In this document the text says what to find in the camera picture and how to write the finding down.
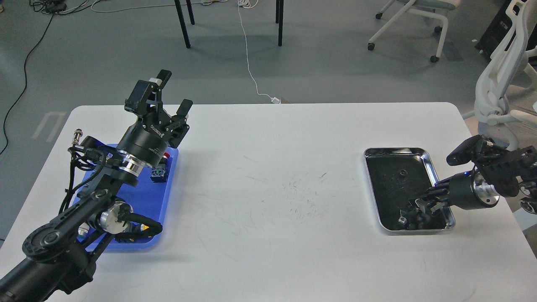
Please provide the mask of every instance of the white office chair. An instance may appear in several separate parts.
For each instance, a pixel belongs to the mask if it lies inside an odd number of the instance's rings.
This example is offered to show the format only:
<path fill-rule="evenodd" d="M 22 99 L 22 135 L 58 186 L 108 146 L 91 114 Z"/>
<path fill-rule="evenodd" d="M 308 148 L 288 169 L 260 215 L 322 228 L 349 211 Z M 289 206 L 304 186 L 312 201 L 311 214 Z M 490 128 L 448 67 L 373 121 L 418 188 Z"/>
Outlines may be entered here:
<path fill-rule="evenodd" d="M 376 18 L 380 19 L 382 14 L 395 2 L 396 0 L 390 0 L 377 14 Z M 440 41 L 438 42 L 438 49 L 436 55 L 431 56 L 431 62 L 436 63 L 440 59 L 442 54 L 442 48 L 444 47 L 444 41 L 446 40 L 446 33 L 448 27 L 447 21 L 447 12 L 456 9 L 461 0 L 397 0 L 397 2 L 403 3 L 403 8 L 401 8 L 391 19 L 388 20 L 383 27 L 377 31 L 374 36 L 369 39 L 367 44 L 367 49 L 372 51 L 375 49 L 375 40 L 386 30 L 390 25 L 392 25 L 395 20 L 405 13 L 413 13 L 415 15 L 420 15 L 424 17 L 429 17 L 433 19 L 440 20 L 441 26 L 434 28 L 436 33 L 440 33 Z"/>
<path fill-rule="evenodd" d="M 529 88 L 511 86 L 510 91 L 531 100 L 537 101 L 537 73 L 528 64 L 528 57 L 537 54 L 536 49 L 526 51 L 528 28 L 535 26 L 537 18 L 537 0 L 513 0 L 506 10 L 513 25 L 507 35 L 490 56 L 491 61 L 477 80 L 473 114 L 479 122 L 488 128 L 497 130 L 507 140 L 508 150 L 518 149 L 518 138 L 513 134 L 507 123 L 524 123 L 537 127 L 537 116 L 529 110 L 510 109 L 506 92 L 517 71 L 523 69 L 532 80 Z M 537 111 L 537 102 L 533 104 L 533 112 Z"/>

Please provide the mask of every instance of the chair leg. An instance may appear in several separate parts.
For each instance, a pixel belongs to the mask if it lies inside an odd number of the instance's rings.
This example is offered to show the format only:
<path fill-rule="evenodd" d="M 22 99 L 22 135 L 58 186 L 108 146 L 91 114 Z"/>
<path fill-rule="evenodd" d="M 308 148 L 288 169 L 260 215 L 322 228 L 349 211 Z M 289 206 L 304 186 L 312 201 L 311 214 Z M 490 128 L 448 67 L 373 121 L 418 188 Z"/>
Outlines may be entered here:
<path fill-rule="evenodd" d="M 386 31 L 390 25 L 392 25 L 393 22 L 395 22 L 397 19 L 399 19 L 399 17 L 405 13 L 406 11 L 408 11 L 410 9 L 410 7 L 414 4 L 414 2 L 416 2 L 416 0 L 409 0 L 404 6 L 403 8 L 401 8 L 391 19 L 388 20 L 388 22 L 386 22 L 386 24 L 384 24 L 383 27 L 381 27 L 379 29 L 379 31 L 376 32 L 376 34 L 374 34 L 371 39 L 369 39 L 369 44 L 372 44 L 375 42 L 375 40 L 380 36 L 382 35 L 382 33 L 384 31 Z"/>
<path fill-rule="evenodd" d="M 188 16 L 190 17 L 190 24 L 194 25 L 194 13 L 192 12 L 192 3 L 190 0 L 186 0 L 186 7 L 188 8 Z"/>
<path fill-rule="evenodd" d="M 175 8 L 177 9 L 177 16 L 179 17 L 179 23 L 181 24 L 181 30 L 183 32 L 183 38 L 185 39 L 186 48 L 190 48 L 190 40 L 188 39 L 188 33 L 186 32 L 185 17 L 183 17 L 183 10 L 181 9 L 181 2 L 179 0 L 173 0 L 175 2 Z"/>
<path fill-rule="evenodd" d="M 382 14 L 395 2 L 395 0 L 390 0 L 386 5 L 380 9 L 380 11 L 376 14 L 377 19 L 380 19 L 382 17 Z"/>
<path fill-rule="evenodd" d="M 442 22 L 442 31 L 440 33 L 440 41 L 438 42 L 437 53 L 436 53 L 436 55 L 431 56 L 431 62 L 436 63 L 439 60 L 440 55 L 442 54 L 442 49 L 444 47 L 444 41 L 446 40 L 447 28 L 448 28 L 448 25 L 449 25 L 447 17 L 444 16 L 444 15 L 441 15 L 439 13 L 422 11 L 422 10 L 419 10 L 419 9 L 409 9 L 408 12 L 413 13 L 415 15 L 434 18 L 434 19 L 440 20 Z"/>
<path fill-rule="evenodd" d="M 280 22 L 280 0 L 276 0 L 276 24 Z"/>
<path fill-rule="evenodd" d="M 282 36 L 284 34 L 284 0 L 279 0 L 280 1 L 280 5 L 279 5 L 279 11 L 278 11 L 278 17 L 279 17 L 279 20 L 278 20 L 278 46 L 281 46 L 281 40 L 282 40 Z"/>
<path fill-rule="evenodd" d="M 434 13 L 437 13 L 439 15 L 442 15 L 442 16 L 446 16 L 447 17 L 447 12 L 448 10 L 441 10 L 441 9 L 436 9 L 436 10 L 433 10 Z M 434 22 L 434 32 L 435 33 L 441 33 L 442 32 L 442 22 L 441 21 L 437 21 L 435 20 Z"/>

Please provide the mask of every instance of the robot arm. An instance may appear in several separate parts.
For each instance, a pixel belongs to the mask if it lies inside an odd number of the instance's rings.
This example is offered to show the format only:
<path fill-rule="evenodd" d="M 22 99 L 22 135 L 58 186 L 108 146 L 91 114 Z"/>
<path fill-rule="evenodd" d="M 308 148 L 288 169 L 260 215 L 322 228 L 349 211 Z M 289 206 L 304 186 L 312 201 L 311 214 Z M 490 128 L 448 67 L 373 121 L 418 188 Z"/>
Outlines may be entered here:
<path fill-rule="evenodd" d="M 426 228 L 431 216 L 446 206 L 464 210 L 494 207 L 499 196 L 525 197 L 521 206 L 537 214 L 537 150 L 533 146 L 508 151 L 480 135 L 465 140 L 446 158 L 450 166 L 472 161 L 471 171 L 439 181 L 426 193 L 409 201 L 401 210 L 404 228 Z"/>
<path fill-rule="evenodd" d="M 79 145 L 82 131 L 75 131 L 73 146 L 69 148 L 71 175 L 76 163 L 77 167 L 94 172 L 74 188 L 71 182 L 60 214 L 26 238 L 26 259 L 0 279 L 1 302 L 43 301 L 55 290 L 69 294 L 93 280 L 96 260 L 114 238 L 136 239 L 162 231 L 160 223 L 132 213 L 132 207 L 116 194 L 124 184 L 136 186 L 140 171 L 145 166 L 157 165 L 166 147 L 177 148 L 188 131 L 186 115 L 192 101 L 183 100 L 174 116 L 162 107 L 161 91 L 170 76 L 171 72 L 161 70 L 156 79 L 138 81 L 125 101 L 125 110 L 137 115 L 137 121 L 117 148 L 90 136 Z M 79 202 L 67 208 L 78 189 Z M 149 228 L 125 233 L 131 222 Z M 79 240 L 78 231 L 83 224 L 95 231 Z M 93 251 L 86 250 L 99 239 Z"/>

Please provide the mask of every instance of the white cable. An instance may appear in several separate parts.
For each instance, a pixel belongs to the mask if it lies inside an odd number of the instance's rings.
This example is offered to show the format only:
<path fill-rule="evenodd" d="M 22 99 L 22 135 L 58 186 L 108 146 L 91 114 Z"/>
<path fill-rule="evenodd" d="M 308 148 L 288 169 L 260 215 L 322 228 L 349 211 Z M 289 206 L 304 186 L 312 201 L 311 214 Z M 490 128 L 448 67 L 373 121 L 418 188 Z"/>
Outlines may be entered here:
<path fill-rule="evenodd" d="M 64 10 L 64 11 L 60 11 L 60 12 L 55 12 L 54 14 L 56 14 L 56 15 L 68 15 L 69 12 L 74 11 L 74 10 L 76 10 L 76 9 L 79 9 L 79 8 L 83 7 L 83 6 L 86 5 L 89 1 L 90 1 L 90 0 L 85 0 L 85 1 L 82 2 L 79 6 L 76 6 L 76 7 L 72 8 L 72 9 L 68 9 L 68 10 Z M 42 13 L 45 14 L 45 15 L 50 15 L 50 14 L 51 14 L 51 13 L 49 13 L 49 12 L 44 12 L 44 10 L 42 11 Z"/>
<path fill-rule="evenodd" d="M 256 81 L 256 79 L 253 78 L 252 72 L 250 71 L 250 60 L 248 60 L 248 39 L 246 38 L 246 31 L 244 30 L 244 25 L 242 24 L 242 17 L 241 17 L 241 0 L 238 0 L 237 10 L 238 10 L 238 17 L 241 19 L 242 32 L 244 33 L 244 43 L 246 44 L 246 64 L 248 65 L 248 73 L 250 74 L 250 77 L 252 78 L 253 82 L 256 84 L 257 95 L 259 95 L 259 96 L 268 96 L 268 97 L 270 97 L 271 102 L 273 102 L 274 104 L 280 104 L 281 101 L 280 101 L 279 98 L 271 97 L 268 94 L 260 94 L 259 93 L 259 89 L 257 88 L 257 81 Z"/>
<path fill-rule="evenodd" d="M 258 2 L 259 0 L 256 0 L 256 3 L 252 5 L 250 3 L 250 0 L 238 0 L 238 5 L 245 9 L 253 9 L 257 5 Z"/>
<path fill-rule="evenodd" d="M 227 2 L 228 0 L 201 0 L 201 5 L 211 5 L 215 2 Z"/>
<path fill-rule="evenodd" d="M 80 7 L 84 6 L 84 5 L 86 5 L 86 3 L 88 3 L 89 1 L 90 1 L 90 0 L 86 0 L 86 1 L 84 1 L 81 5 L 79 5 L 79 6 L 75 7 L 75 8 L 72 8 L 72 9 L 69 9 L 69 10 L 65 10 L 65 11 L 61 11 L 61 12 L 58 12 L 57 14 L 58 14 L 58 15 L 64 15 L 64 14 L 70 12 L 70 11 L 74 11 L 74 10 L 76 10 L 76 9 L 78 9 L 78 8 L 80 8 Z"/>
<path fill-rule="evenodd" d="M 228 2 L 228 0 L 201 0 L 201 2 L 195 2 L 191 4 L 201 4 L 201 5 L 207 6 L 215 2 Z M 161 5 L 149 5 L 149 6 L 135 6 L 132 8 L 125 8 L 125 9 L 120 9 L 120 10 L 115 10 L 115 11 L 98 11 L 98 10 L 93 9 L 93 6 L 97 3 L 99 3 L 99 0 L 95 0 L 95 2 L 91 5 L 91 10 L 94 12 L 118 12 L 118 11 L 134 10 L 134 9 L 158 8 L 161 6 L 175 6 L 175 4 L 161 4 Z"/>

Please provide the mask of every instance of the black cable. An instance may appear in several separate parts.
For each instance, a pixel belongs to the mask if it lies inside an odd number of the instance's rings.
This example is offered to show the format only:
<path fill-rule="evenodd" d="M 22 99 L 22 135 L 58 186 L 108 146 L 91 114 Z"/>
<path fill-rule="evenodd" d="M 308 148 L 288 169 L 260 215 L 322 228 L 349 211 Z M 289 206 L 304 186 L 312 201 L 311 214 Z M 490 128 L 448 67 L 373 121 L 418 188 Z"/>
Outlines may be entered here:
<path fill-rule="evenodd" d="M 69 188 L 66 189 L 66 196 L 64 197 L 63 201 L 62 201 L 62 204 L 60 205 L 60 210 L 59 210 L 59 213 L 58 214 L 61 214 L 62 212 L 64 212 L 65 210 L 67 210 L 69 208 L 69 204 L 71 203 L 71 199 L 73 197 L 73 195 L 76 193 L 76 191 L 80 188 L 82 188 L 85 184 L 87 184 L 88 182 L 92 181 L 95 177 L 97 177 L 97 175 L 100 174 L 100 172 L 103 170 L 105 164 L 106 164 L 106 156 L 105 154 L 98 150 L 98 149 L 95 149 L 95 152 L 99 153 L 100 155 L 100 158 L 101 158 L 101 163 L 96 165 L 96 166 L 91 166 L 91 167 L 88 167 L 90 166 L 86 160 L 88 159 L 87 157 L 85 156 L 78 156 L 77 157 L 77 152 L 74 150 L 74 147 L 72 148 L 69 148 L 69 151 L 71 152 L 71 166 L 70 166 L 70 170 L 69 170 Z M 76 187 L 72 187 L 73 186 L 73 182 L 74 182 L 74 179 L 75 179 L 75 167 L 77 168 L 81 168 L 81 167 L 87 167 L 86 169 L 81 169 L 81 170 L 84 170 L 84 171 L 91 171 L 91 170 L 94 170 L 94 172 L 90 175 L 90 177 L 88 177 L 87 179 L 85 179 L 83 182 L 79 183 Z"/>
<path fill-rule="evenodd" d="M 6 150 L 6 148 L 8 147 L 8 144 L 9 144 L 9 139 L 8 139 L 8 134 L 6 133 L 5 131 L 5 123 L 7 122 L 8 120 L 8 115 L 9 113 L 11 112 L 11 109 L 13 109 L 13 107 L 17 104 L 17 102 L 19 102 L 20 98 L 23 96 L 24 92 L 26 91 L 26 88 L 28 87 L 28 75 L 26 74 L 26 64 L 28 63 L 28 58 L 30 57 L 30 55 L 32 54 L 32 52 L 34 51 L 34 49 L 37 48 L 37 46 L 39 45 L 39 43 L 41 43 L 41 41 L 43 41 L 43 38 L 45 37 L 45 34 L 47 33 L 48 31 L 48 28 L 50 27 L 50 24 L 52 23 L 52 18 L 54 18 L 54 15 L 52 15 L 50 17 L 50 21 L 48 22 L 48 25 L 47 25 L 47 28 L 45 28 L 45 32 L 43 33 L 43 35 L 41 36 L 41 39 L 39 39 L 39 41 L 37 42 L 37 44 L 35 44 L 35 46 L 32 48 L 32 50 L 27 54 L 26 56 L 26 59 L 24 60 L 24 89 L 23 91 L 20 93 L 19 97 L 17 98 L 17 100 L 13 103 L 13 105 L 11 105 L 11 107 L 9 107 L 9 110 L 8 112 L 5 114 L 5 118 L 4 118 L 4 136 L 5 136 L 5 147 L 2 149 L 2 151 L 0 151 L 0 155 L 2 155 L 4 153 L 4 151 Z"/>
<path fill-rule="evenodd" d="M 46 15 L 53 14 L 53 15 L 58 15 L 58 16 L 66 16 L 66 15 L 70 15 L 70 14 L 75 13 L 75 12 L 81 12 L 81 11 L 83 11 L 85 9 L 90 8 L 91 5 L 92 5 L 92 4 L 88 4 L 86 7 L 81 9 L 81 7 L 84 4 L 87 4 L 87 3 L 85 3 L 83 1 L 79 6 L 75 7 L 74 9 L 72 9 L 72 11 L 67 12 L 67 13 L 63 13 L 63 11 L 58 11 L 58 12 L 53 12 L 53 13 L 45 11 L 45 8 L 47 7 L 47 5 L 53 4 L 54 2 L 56 2 L 56 0 L 34 0 L 34 1 L 28 0 L 28 5 L 33 8 L 34 12 L 41 12 L 41 13 L 44 13 Z"/>

